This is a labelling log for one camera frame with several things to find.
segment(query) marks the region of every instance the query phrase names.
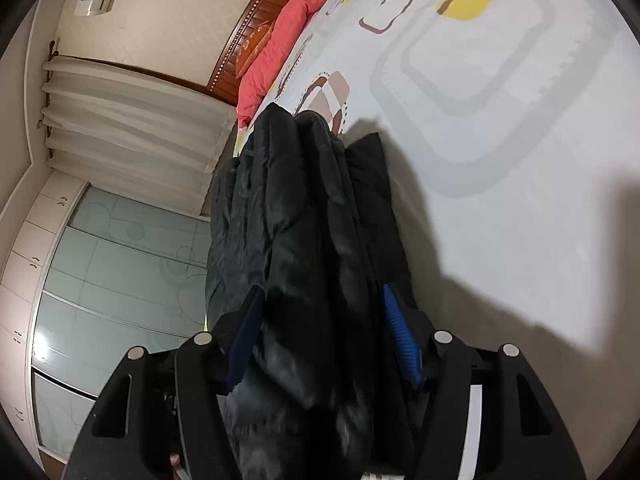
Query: blue gripper pad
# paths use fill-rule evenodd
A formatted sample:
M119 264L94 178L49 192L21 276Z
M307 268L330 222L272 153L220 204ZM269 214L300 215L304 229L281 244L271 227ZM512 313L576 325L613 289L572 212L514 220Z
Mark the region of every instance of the blue gripper pad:
M391 332L396 360L404 377L414 390L425 381L422 373L422 351L409 327L391 286L384 285L385 318Z

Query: pink pillow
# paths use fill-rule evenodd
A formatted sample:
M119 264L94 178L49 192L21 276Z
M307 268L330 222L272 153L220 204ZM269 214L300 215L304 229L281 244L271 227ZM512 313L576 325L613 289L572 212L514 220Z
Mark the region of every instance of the pink pillow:
M273 25L271 38L240 81L238 128L249 125L276 81L306 22L327 0L289 0Z

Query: patterned bedsheet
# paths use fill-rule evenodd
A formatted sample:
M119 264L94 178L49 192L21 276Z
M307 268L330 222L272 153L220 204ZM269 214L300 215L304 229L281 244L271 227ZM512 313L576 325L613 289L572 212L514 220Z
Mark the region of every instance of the patterned bedsheet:
M596 478L640 415L640 47L612 2L328 0L270 102L382 134L418 304L519 345Z

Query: orange pillow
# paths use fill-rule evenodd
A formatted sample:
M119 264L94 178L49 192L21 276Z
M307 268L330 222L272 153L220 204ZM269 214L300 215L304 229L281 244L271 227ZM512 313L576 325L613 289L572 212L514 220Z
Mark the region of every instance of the orange pillow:
M254 59L258 57L258 54L264 49L264 46L271 37L271 30L273 25L271 22L264 22L258 25L258 27L251 33L249 38L244 42L244 45L240 48L238 56L236 57L236 77L242 77Z

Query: black jacket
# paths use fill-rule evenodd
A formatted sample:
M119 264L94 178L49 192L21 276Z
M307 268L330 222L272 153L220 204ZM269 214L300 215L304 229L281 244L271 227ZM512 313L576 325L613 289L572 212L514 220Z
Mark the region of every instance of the black jacket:
M380 289L410 276L380 139L348 149L275 104L220 173L207 319L266 294L244 379L220 407L245 480L359 478L412 452Z

